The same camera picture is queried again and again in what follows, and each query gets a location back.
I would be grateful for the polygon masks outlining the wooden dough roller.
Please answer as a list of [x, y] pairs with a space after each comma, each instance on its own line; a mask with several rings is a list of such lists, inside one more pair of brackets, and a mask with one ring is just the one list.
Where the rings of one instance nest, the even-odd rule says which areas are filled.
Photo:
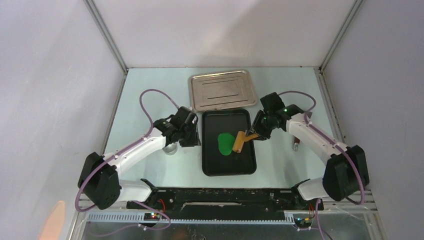
[[256, 133], [249, 133], [247, 131], [239, 131], [232, 146], [232, 151], [241, 153], [245, 143], [257, 139], [259, 136]]

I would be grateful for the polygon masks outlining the black plastic tray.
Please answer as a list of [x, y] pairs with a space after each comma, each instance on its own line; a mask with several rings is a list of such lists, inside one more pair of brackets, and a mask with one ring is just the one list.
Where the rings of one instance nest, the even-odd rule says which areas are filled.
[[257, 170], [254, 143], [233, 151], [237, 134], [251, 127], [250, 113], [243, 108], [208, 110], [201, 116], [202, 171], [209, 177], [252, 175]]

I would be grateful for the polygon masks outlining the green dough piece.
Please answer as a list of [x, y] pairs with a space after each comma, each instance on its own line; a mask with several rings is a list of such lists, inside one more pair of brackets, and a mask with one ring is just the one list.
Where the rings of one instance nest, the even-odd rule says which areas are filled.
[[228, 132], [220, 133], [218, 135], [218, 150], [223, 156], [228, 156], [233, 152], [232, 147], [235, 139], [236, 138]]

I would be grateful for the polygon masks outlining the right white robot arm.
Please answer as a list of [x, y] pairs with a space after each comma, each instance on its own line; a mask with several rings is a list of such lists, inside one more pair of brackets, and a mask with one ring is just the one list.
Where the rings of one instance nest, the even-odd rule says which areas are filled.
[[365, 187], [369, 174], [364, 150], [358, 146], [347, 146], [313, 125], [306, 112], [292, 104], [279, 109], [260, 110], [247, 131], [259, 141], [268, 140], [273, 130], [281, 129], [299, 139], [324, 163], [322, 177], [307, 179], [295, 185], [291, 204], [304, 209], [313, 199], [331, 198], [334, 201], [349, 199], [360, 192], [365, 200]]

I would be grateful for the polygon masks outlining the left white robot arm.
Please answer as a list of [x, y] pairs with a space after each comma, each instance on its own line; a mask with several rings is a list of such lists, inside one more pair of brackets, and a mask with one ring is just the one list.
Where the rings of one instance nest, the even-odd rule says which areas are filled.
[[176, 114], [156, 120], [145, 136], [116, 152], [89, 154], [77, 182], [94, 207], [105, 210], [115, 202], [140, 202], [153, 208], [158, 202], [156, 187], [148, 180], [123, 180], [121, 176], [147, 156], [163, 150], [169, 155], [177, 147], [199, 146], [198, 116], [181, 106]]

